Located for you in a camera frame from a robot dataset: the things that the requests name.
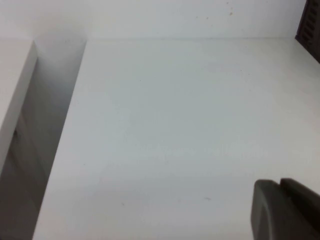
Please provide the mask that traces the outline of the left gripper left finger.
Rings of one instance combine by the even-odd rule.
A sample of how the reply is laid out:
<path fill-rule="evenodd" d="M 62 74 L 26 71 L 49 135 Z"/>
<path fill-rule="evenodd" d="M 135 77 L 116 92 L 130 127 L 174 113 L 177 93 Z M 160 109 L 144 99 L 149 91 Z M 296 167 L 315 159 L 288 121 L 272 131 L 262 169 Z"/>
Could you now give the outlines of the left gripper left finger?
<path fill-rule="evenodd" d="M 251 228 L 255 240 L 318 240 L 320 210 L 301 210 L 280 183 L 259 179 L 254 183 Z"/>

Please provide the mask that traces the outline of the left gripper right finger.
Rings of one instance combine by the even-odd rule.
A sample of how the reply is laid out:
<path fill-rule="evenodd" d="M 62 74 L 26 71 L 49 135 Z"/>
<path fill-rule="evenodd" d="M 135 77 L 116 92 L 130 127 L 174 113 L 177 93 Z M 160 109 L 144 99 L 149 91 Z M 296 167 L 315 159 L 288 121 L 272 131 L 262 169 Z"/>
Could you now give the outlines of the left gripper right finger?
<path fill-rule="evenodd" d="M 294 205 L 303 211 L 319 211 L 320 195 L 292 178 L 282 178 L 280 187 Z"/>

